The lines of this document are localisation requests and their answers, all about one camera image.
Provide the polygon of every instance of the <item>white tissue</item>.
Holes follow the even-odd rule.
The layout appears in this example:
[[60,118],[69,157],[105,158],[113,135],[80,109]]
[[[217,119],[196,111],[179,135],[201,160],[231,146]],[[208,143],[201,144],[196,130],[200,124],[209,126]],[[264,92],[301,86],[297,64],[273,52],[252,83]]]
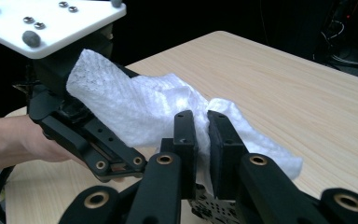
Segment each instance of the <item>white tissue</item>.
[[191,110],[200,148],[197,183],[212,195],[208,110],[228,116],[248,150],[271,157],[291,179],[301,171],[302,159],[253,129],[234,103],[208,102],[175,74],[129,78],[104,56],[84,49],[66,88],[128,147],[159,148],[161,138],[173,138],[174,115]]

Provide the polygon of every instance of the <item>metal screw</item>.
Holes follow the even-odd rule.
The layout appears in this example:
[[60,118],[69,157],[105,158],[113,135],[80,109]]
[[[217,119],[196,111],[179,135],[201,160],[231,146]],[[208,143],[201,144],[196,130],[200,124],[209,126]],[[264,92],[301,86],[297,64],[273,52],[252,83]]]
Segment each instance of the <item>metal screw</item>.
[[77,7],[68,7],[68,10],[70,12],[77,12],[78,11]]
[[37,22],[34,24],[34,28],[36,28],[38,30],[43,30],[46,28],[46,25],[43,22]]
[[34,22],[34,18],[32,18],[32,17],[24,17],[24,19],[22,19],[22,20],[27,24],[31,24]]
[[68,7],[68,3],[67,2],[60,2],[58,4],[60,7]]

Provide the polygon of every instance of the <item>wood grain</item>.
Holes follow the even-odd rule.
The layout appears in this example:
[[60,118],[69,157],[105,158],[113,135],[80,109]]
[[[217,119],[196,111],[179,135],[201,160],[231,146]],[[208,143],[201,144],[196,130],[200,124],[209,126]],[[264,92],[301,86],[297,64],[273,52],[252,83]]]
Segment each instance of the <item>wood grain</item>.
[[[255,129],[304,159],[295,183],[311,196],[336,187],[358,192],[358,77],[226,32],[128,67],[148,76],[175,73],[207,99],[234,102]],[[122,189],[128,181],[108,185]],[[20,164],[7,183],[7,223],[57,223],[81,190],[97,184],[72,161]],[[202,223],[183,216],[183,223]]]

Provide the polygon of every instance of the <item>dark background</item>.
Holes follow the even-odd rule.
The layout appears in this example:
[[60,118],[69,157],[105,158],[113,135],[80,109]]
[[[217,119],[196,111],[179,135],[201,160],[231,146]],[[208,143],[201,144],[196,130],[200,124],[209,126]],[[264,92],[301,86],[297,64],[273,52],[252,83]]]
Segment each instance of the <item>dark background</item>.
[[[114,22],[111,60],[128,65],[191,39],[222,30],[299,57],[324,63],[348,45],[358,49],[358,0],[123,1],[127,15]],[[326,44],[321,32],[345,32]],[[28,59],[0,45],[0,117],[26,105],[12,87],[24,80]]]

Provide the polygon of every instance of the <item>robotic hand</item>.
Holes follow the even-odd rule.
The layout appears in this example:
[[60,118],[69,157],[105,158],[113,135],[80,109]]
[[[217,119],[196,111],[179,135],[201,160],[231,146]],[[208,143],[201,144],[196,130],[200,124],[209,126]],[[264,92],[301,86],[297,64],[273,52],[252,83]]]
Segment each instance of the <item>robotic hand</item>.
[[[22,0],[12,6],[0,1],[0,43],[33,60],[29,114],[48,138],[83,160],[102,182],[130,175],[142,179],[120,193],[103,186],[86,189],[60,223],[179,223],[181,200],[188,200],[195,215],[213,223],[358,223],[358,194],[327,189],[317,200],[301,192],[273,160],[249,153],[223,114],[209,112],[214,196],[195,182],[198,144],[191,111],[175,116],[174,137],[161,139],[160,152],[149,161],[126,147],[65,89],[82,49],[109,58],[112,43],[106,30],[125,14],[125,5],[73,2],[76,6],[53,6],[51,1],[30,5]],[[51,18],[46,8],[60,16]],[[24,39],[29,29],[32,35]],[[129,77],[138,76],[120,68]]]

